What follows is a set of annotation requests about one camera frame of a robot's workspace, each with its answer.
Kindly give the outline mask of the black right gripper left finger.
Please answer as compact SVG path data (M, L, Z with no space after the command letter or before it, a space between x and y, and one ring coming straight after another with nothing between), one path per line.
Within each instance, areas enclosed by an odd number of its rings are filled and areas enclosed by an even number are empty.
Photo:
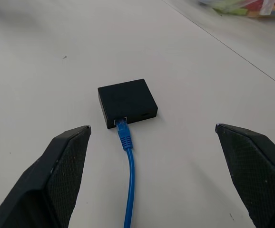
M0 205L0 228L68 228L85 164L90 126L52 139Z

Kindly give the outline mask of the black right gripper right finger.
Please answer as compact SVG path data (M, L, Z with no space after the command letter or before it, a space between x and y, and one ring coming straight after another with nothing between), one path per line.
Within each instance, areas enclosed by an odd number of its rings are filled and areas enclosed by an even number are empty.
M265 135L219 123L229 173L256 228L275 228L275 144Z

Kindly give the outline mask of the black network box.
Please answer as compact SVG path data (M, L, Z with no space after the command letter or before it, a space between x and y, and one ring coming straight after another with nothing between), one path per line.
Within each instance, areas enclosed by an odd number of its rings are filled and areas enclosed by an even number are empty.
M157 116L158 106L145 79L99 87L98 98L108 129L120 119L131 124Z

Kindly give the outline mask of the clear bag of colourful blocks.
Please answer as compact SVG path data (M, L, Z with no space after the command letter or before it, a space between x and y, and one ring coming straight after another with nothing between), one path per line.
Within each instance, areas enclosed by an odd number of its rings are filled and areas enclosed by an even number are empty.
M221 14L249 18L275 17L275 0L198 0Z

